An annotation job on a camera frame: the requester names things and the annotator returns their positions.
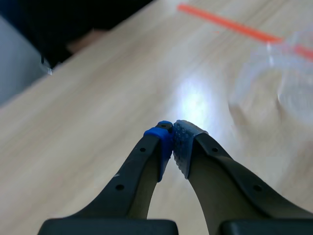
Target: blue fingertip pad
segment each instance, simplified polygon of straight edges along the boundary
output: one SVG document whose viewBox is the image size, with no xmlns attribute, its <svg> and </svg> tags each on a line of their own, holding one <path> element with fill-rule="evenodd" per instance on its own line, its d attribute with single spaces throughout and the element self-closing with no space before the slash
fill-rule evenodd
<svg viewBox="0 0 313 235">
<path fill-rule="evenodd" d="M 159 124 L 173 124 L 169 121 L 161 121 Z M 162 180 L 165 168 L 167 166 L 168 161 L 171 158 L 173 152 L 173 132 L 169 133 L 166 129 L 162 129 L 160 127 L 153 127 L 150 130 L 147 130 L 144 134 L 145 135 L 153 135 L 157 136 L 161 140 L 161 164 L 160 164 L 160 175 L 158 178 L 158 182 Z"/>
<path fill-rule="evenodd" d="M 194 138 L 201 133 L 207 132 L 185 120 L 177 120 L 174 123 L 173 132 L 174 159 L 179 169 L 184 174 L 185 178 L 188 179 L 192 144 Z"/>
</svg>

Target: gray object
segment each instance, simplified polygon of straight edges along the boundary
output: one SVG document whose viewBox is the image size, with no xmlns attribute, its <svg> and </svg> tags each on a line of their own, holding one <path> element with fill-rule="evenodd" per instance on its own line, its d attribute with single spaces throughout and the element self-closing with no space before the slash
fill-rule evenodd
<svg viewBox="0 0 313 235">
<path fill-rule="evenodd" d="M 40 54 L 0 17 L 0 106 L 45 74 Z"/>
</svg>

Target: textured rubber pad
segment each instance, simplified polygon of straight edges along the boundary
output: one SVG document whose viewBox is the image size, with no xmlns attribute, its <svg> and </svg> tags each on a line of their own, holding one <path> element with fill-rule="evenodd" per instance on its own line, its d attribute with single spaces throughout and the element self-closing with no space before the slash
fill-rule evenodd
<svg viewBox="0 0 313 235">
<path fill-rule="evenodd" d="M 191 122 L 177 120 L 174 123 L 174 159 L 186 179 L 189 175 L 193 140 L 201 133 L 207 132 Z"/>
</svg>

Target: light wood surface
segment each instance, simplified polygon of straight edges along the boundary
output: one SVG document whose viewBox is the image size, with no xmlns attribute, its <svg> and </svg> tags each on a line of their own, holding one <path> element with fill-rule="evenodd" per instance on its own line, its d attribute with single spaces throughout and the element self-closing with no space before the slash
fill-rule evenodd
<svg viewBox="0 0 313 235">
<path fill-rule="evenodd" d="M 35 235 L 47 218 L 81 209 L 160 120 L 207 130 L 235 160 L 313 211 L 310 142 L 265 123 L 261 132 L 242 131 L 228 109 L 240 69 L 261 45 L 177 12 L 179 3 L 156 0 L 1 109 L 0 234 Z M 311 0 L 189 4 L 284 38 L 313 19 Z M 208 233 L 173 159 L 149 218 L 174 220 L 181 235 Z"/>
</svg>

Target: orange stripe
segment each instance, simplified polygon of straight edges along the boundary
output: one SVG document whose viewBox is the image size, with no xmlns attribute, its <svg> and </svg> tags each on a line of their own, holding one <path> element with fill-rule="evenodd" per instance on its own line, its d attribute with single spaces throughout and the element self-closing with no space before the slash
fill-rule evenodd
<svg viewBox="0 0 313 235">
<path fill-rule="evenodd" d="M 247 27 L 243 24 L 236 23 L 236 22 L 228 20 L 226 18 L 222 18 L 222 17 L 214 15 L 212 13 L 203 11 L 203 10 L 198 9 L 198 8 L 195 8 L 193 6 L 189 6 L 186 4 L 180 4 L 180 5 L 178 5 L 178 10 L 186 12 L 190 15 L 194 15 L 194 16 L 203 18 L 207 21 L 211 21 L 215 24 L 219 24 L 221 26 L 232 29 L 236 32 L 242 33 L 248 37 L 254 38 L 254 39 L 261 41 L 261 42 L 264 42 L 264 43 L 267 43 L 267 42 L 276 43 L 276 42 L 282 41 L 282 39 L 280 39 L 280 38 L 277 38 L 277 37 L 271 36 L 269 34 L 260 32 L 256 29 Z"/>
<path fill-rule="evenodd" d="M 244 34 L 248 37 L 254 38 L 258 41 L 261 41 L 263 43 L 279 43 L 282 42 L 283 39 L 269 35 L 267 33 L 258 31 L 254 28 L 245 26 L 243 24 L 231 21 L 229 19 L 217 16 L 213 13 L 209 13 L 206 11 L 203 11 L 199 8 L 189 6 L 186 4 L 180 4 L 178 5 L 178 10 L 183 11 L 185 13 L 188 13 L 193 16 L 197 16 L 199 18 L 205 19 L 207 21 L 213 22 L 215 24 L 221 25 L 223 27 L 229 28 L 235 32 Z M 313 51 L 309 48 L 303 47 L 301 45 L 296 45 L 292 50 L 297 53 L 298 55 L 301 55 L 307 59 L 310 59 L 313 61 Z"/>
</svg>

